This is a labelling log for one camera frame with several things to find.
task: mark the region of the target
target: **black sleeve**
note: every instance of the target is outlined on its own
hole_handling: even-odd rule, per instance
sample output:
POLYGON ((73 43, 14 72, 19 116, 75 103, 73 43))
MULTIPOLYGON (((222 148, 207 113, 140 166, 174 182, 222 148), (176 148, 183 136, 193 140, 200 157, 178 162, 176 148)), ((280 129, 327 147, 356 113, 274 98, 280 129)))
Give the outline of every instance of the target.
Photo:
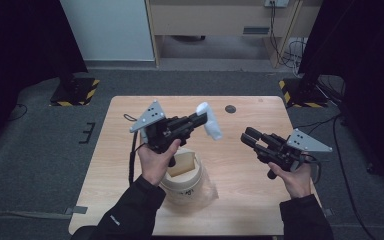
POLYGON ((285 240, 333 240, 333 232, 311 194, 280 203, 285 240))
POLYGON ((165 192, 142 175, 104 214, 89 240, 150 239, 165 192))

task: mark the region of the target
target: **drawer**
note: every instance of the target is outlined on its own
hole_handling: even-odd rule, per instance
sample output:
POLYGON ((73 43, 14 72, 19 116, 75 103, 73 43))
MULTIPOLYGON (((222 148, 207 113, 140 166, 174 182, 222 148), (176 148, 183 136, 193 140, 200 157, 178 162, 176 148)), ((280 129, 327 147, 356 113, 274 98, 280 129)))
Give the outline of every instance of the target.
MULTIPOLYGON (((294 0, 275 9, 274 34, 283 36, 294 0)), ((154 35, 269 35, 272 9, 263 0, 149 0, 154 35)))

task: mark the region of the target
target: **white bucket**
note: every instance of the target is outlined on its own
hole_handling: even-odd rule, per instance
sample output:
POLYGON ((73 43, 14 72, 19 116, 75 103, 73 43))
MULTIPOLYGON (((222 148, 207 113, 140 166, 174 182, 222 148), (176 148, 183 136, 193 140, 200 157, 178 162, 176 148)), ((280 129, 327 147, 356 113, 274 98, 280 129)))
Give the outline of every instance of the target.
POLYGON ((161 184, 174 193, 191 195, 202 176, 201 159, 186 148, 179 148, 174 158, 176 165, 169 167, 161 184))

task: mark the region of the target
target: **wall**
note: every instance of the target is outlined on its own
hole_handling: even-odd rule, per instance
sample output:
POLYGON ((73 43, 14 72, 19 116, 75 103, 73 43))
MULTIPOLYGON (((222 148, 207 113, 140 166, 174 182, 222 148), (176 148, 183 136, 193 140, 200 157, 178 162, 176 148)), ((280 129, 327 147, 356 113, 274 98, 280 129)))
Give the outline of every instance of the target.
POLYGON ((84 60, 154 61, 142 0, 61 0, 84 60))

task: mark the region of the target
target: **person's right hand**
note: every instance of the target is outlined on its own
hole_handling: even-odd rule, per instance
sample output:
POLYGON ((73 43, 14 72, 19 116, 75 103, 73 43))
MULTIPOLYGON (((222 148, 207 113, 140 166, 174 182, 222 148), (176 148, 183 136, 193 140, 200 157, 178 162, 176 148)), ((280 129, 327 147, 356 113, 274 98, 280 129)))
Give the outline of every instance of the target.
POLYGON ((282 168, 273 162, 269 162, 268 165, 277 176, 283 179, 286 190, 289 192, 289 195, 291 195, 291 198, 302 198, 311 194, 310 164, 303 163, 294 172, 283 171, 282 168))
POLYGON ((138 150, 142 177, 152 185, 158 186, 167 171, 171 157, 177 152, 180 142, 180 139, 174 140, 167 151, 161 154, 155 153, 146 144, 142 145, 138 150))

